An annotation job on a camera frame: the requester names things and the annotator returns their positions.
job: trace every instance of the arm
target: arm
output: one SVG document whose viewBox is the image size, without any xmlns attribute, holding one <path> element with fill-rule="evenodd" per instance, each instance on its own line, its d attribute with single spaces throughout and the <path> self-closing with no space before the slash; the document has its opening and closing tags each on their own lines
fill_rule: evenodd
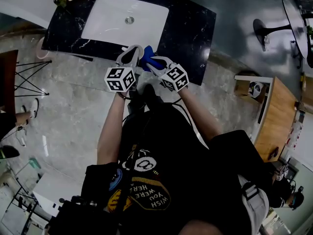
<svg viewBox="0 0 313 235">
<path fill-rule="evenodd" d="M 222 127 L 215 117 L 198 101 L 198 99 L 185 87 L 178 94 L 185 103 L 196 128 L 205 143 L 222 134 Z"/>
<path fill-rule="evenodd" d="M 124 106 L 125 100 L 116 93 L 98 141 L 97 165 L 117 162 L 122 138 Z"/>
</svg>

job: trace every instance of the black table base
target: black table base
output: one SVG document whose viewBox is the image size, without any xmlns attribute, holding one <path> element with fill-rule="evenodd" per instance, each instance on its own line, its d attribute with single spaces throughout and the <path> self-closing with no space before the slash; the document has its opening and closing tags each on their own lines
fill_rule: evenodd
<svg viewBox="0 0 313 235">
<path fill-rule="evenodd" d="M 260 44 L 262 45 L 263 50 L 265 50 L 264 39 L 267 35 L 269 35 L 270 33 L 274 31 L 283 30 L 283 29 L 291 29 L 291 25 L 288 24 L 286 26 L 277 27 L 277 28 L 266 28 L 265 24 L 260 19 L 255 19 L 253 21 L 253 29 L 254 29 L 255 36 L 257 37 Z"/>
</svg>

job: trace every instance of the shorts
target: shorts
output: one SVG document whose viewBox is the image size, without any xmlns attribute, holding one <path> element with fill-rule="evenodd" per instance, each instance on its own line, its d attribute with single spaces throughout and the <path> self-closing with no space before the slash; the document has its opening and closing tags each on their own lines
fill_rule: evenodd
<svg viewBox="0 0 313 235">
<path fill-rule="evenodd" d="M 0 140 L 15 127 L 16 117 L 10 113 L 0 113 Z"/>
</svg>

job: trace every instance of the gray floor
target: gray floor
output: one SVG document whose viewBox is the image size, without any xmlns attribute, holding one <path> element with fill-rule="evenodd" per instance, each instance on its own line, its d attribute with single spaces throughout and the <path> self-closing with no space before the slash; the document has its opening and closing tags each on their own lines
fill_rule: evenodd
<svg viewBox="0 0 313 235">
<path fill-rule="evenodd" d="M 35 46 L 40 38 L 34 35 L 1 40 L 0 53 L 19 49 L 18 61 L 21 64 L 37 61 Z M 35 156 L 45 170 L 55 168 L 82 182 L 86 167 L 96 163 L 97 141 L 114 97 L 113 93 L 107 92 L 103 80 L 107 68 L 114 62 L 103 59 L 89 62 L 62 53 L 52 60 L 52 64 L 31 78 L 31 82 L 50 95 L 39 97 L 38 116 L 26 127 L 26 136 L 23 131 L 18 132 L 18 138 L 25 139 L 26 147 L 20 146 L 14 135 L 2 144 L 13 145 L 19 150 L 21 155 L 10 160 L 15 170 L 30 156 Z M 233 94 L 234 72 L 211 62 L 208 66 L 203 84 L 190 84 L 189 89 L 219 120 L 225 132 L 244 129 L 249 134 L 258 106 Z M 177 93 L 161 87 L 150 72 L 140 76 L 138 87 L 146 82 L 152 83 L 156 94 L 166 102 L 179 98 Z M 23 86 L 33 89 L 28 84 Z M 16 91 L 16 95 L 28 93 L 20 89 Z M 16 97 L 16 112 L 23 104 L 29 107 L 31 100 L 32 97 Z"/>
<path fill-rule="evenodd" d="M 256 39 L 252 23 L 261 19 L 267 27 L 288 23 L 281 0 L 191 0 L 216 12 L 212 47 L 243 62 L 261 76 L 277 76 L 300 99 L 297 60 L 291 56 L 291 30 L 269 35 L 264 52 Z"/>
</svg>

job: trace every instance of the white sink basin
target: white sink basin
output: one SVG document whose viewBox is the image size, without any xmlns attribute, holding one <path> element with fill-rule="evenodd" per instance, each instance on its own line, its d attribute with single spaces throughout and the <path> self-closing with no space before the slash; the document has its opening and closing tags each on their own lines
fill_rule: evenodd
<svg viewBox="0 0 313 235">
<path fill-rule="evenodd" d="M 157 50 L 168 8 L 139 0 L 96 0 L 82 38 Z"/>
</svg>

